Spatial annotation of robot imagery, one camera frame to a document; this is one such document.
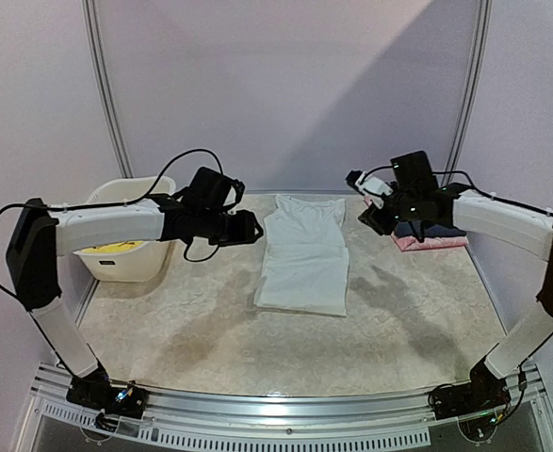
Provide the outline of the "yellow garment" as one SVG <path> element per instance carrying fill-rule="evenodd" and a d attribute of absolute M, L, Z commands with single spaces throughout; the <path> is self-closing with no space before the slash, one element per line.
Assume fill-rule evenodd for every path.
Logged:
<path fill-rule="evenodd" d="M 143 245 L 143 241 L 123 241 L 119 243 L 106 244 L 91 248 L 93 252 L 98 253 L 121 253 L 130 250 L 135 250 Z"/>

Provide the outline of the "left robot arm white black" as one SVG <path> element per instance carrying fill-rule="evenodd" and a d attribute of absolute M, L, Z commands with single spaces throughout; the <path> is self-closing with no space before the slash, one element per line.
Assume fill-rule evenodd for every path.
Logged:
<path fill-rule="evenodd" d="M 93 408 L 107 408 L 115 391 L 61 300 L 58 258 L 127 241 L 179 240 L 191 246 L 202 238 L 218 249 L 253 244 L 264 231 L 253 212 L 237 209 L 244 191 L 242 182 L 201 167 L 189 186 L 173 194 L 66 207 L 31 199 L 22 205 L 6 253 L 15 298 Z"/>

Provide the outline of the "white t-shirt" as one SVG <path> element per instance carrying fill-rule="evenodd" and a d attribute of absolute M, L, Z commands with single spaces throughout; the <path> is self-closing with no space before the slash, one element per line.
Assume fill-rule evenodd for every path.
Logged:
<path fill-rule="evenodd" d="M 265 220 L 266 251 L 254 296 L 261 309 L 344 317 L 350 253 L 344 199 L 275 197 Z"/>

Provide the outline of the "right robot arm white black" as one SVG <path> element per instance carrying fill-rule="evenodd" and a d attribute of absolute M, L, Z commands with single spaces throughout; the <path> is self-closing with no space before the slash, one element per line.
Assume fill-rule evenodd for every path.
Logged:
<path fill-rule="evenodd" d="M 469 410 L 480 411 L 509 401 L 507 377 L 553 336 L 553 209 L 486 192 L 464 171 L 448 183 L 442 175 L 420 150 L 394 157 L 381 167 L 353 170 L 346 182 L 366 197 L 360 220 L 379 235 L 390 235 L 401 224 L 409 226 L 418 240 L 425 239 L 431 226 L 458 229 L 468 233 L 471 251 L 489 247 L 495 257 L 510 253 L 498 265 L 473 257 L 485 281 L 491 281 L 496 269 L 515 278 L 522 271 L 540 278 L 528 282 L 534 292 L 531 303 L 517 307 L 516 319 L 472 367 L 468 382 L 431 392 L 436 407 L 449 406 L 456 412 L 464 403 Z"/>

